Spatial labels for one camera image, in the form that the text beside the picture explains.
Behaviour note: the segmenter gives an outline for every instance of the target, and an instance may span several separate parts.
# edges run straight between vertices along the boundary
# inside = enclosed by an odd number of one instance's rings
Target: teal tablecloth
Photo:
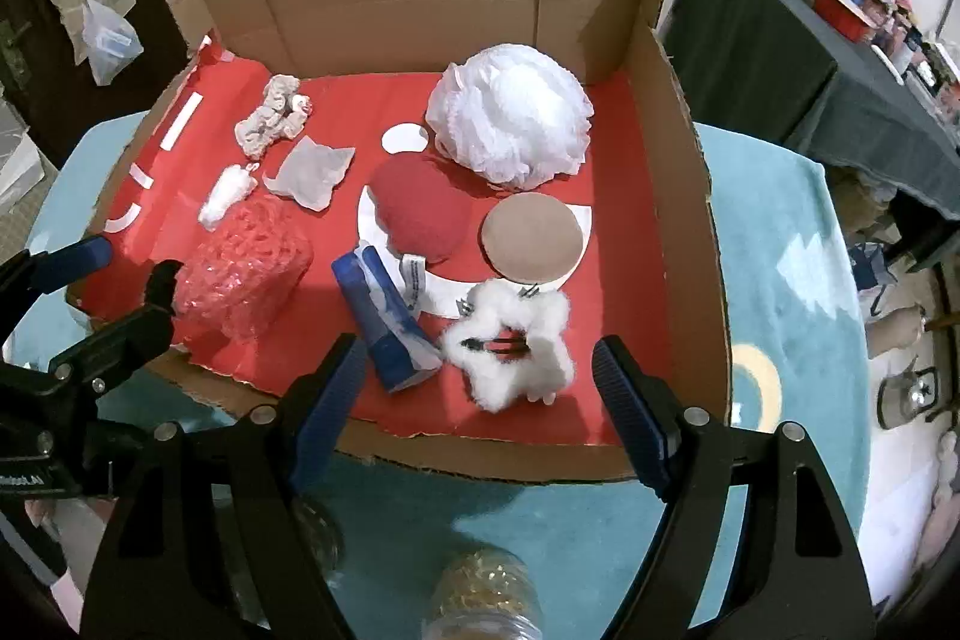
[[[140,118],[105,122],[83,138],[37,218],[32,250],[54,250],[80,237]],[[731,342],[752,345],[751,355],[774,363],[781,417],[808,428],[857,528],[869,456],[866,348],[822,167],[758,140],[703,126],[698,131],[713,179]],[[62,294],[46,297],[17,329],[14,357],[45,366],[85,334],[82,321]],[[757,388],[754,376],[734,370],[733,400],[743,426],[760,419]],[[146,371],[104,397],[100,409],[104,417],[144,427],[170,419],[188,429],[229,422]],[[529,565],[549,637],[599,637],[662,508],[636,482],[505,485],[342,456],[333,459],[317,493],[346,540],[334,594],[358,636],[377,640],[419,637],[440,570],[458,552],[488,545]],[[719,608],[743,504],[744,493],[731,492],[698,622]]]

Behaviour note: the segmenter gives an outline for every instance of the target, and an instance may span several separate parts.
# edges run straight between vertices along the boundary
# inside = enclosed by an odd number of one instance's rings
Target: black cloth covered table
[[[664,47],[699,121],[856,167],[960,220],[946,133],[805,0],[675,0]]]

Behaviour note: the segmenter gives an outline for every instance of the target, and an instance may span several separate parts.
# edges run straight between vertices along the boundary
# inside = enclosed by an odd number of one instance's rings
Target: yellow crescent moon
[[[731,348],[733,366],[739,366],[760,391],[760,423],[757,432],[773,432],[784,410],[784,389],[776,372],[776,365],[755,345],[741,343]]]

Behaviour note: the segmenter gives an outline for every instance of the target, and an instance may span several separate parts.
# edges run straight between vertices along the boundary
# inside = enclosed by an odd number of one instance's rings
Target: dark brown door
[[[58,167],[98,122],[150,109],[186,63],[186,46],[166,0],[136,0],[127,19],[144,52],[112,84],[98,87],[49,0],[0,0],[0,81],[30,125],[31,137]]]

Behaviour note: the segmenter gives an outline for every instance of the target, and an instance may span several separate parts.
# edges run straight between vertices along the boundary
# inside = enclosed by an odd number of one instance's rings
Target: cardboard box
[[[652,33],[662,0],[170,0],[193,47],[215,30],[225,47],[273,73],[302,78],[443,71],[484,47],[531,44],[584,84],[627,74],[653,179],[667,287],[671,372],[685,404],[728,418],[730,345],[709,174],[689,111]],[[160,97],[125,152],[89,226],[99,231],[136,151],[175,100]],[[78,299],[78,290],[70,295]],[[270,398],[189,365],[171,351],[152,369],[205,403],[235,414]],[[462,437],[399,438],[352,420],[338,448],[474,477],[547,482],[611,480],[630,467],[615,446],[534,446]]]

